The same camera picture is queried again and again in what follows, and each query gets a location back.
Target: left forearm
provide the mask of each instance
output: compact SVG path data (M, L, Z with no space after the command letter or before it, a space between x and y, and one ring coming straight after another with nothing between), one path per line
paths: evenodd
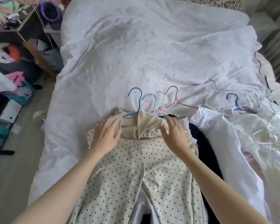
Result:
M65 224L100 156L88 151L66 175L12 224Z

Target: dark blue clothes hanger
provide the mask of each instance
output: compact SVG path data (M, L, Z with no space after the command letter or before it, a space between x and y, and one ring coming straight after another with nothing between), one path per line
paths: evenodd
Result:
M132 91L133 89L138 89L138 90L140 90L140 92L141 92L141 96L140 96L140 99L139 99L139 108L138 108L138 111L128 113L128 114L124 115L123 118L124 118L124 117L127 117L127 116L130 116L130 115L137 115L137 114L139 113L140 108L141 108L142 90L141 90L140 88L138 88L138 87L132 88L127 96L128 96L128 97L130 96L131 91Z
M226 95L226 100L228 100L228 95L229 95L229 94L232 94L232 95L235 96L235 106L236 106L236 108L235 108L234 110L244 111L244 109L241 109L241 108L239 107L239 104L238 104L239 96L236 95L235 93L228 93L228 94Z

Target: hand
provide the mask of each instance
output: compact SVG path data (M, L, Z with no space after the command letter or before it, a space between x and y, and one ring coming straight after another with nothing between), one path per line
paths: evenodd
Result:
M114 136L114 130L118 119L115 119L111 124L110 122L110 118L106 119L104 122L99 122L94 130L89 152L96 153L100 158L111 151L120 138L121 130L118 130Z
M189 151L187 133L181 123L174 118L169 116L164 116L164 118L168 123L169 134L167 134L166 129L161 126L160 130L163 139L170 150L180 158L180 156L184 154L183 152Z

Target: left hand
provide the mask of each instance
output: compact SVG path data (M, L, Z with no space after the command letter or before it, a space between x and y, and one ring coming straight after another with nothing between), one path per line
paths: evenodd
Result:
M98 123L94 131L92 145L89 151L99 154L100 157L103 157L111 151L120 138L121 130L118 130L114 136L118 119L115 119L111 124L110 122L111 119L108 118L104 122Z

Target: right forearm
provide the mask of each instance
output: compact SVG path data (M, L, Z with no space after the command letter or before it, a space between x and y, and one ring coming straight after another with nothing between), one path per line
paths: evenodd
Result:
M221 224L269 224L258 211L248 204L227 183L210 170L189 149L179 154L193 174L208 204Z

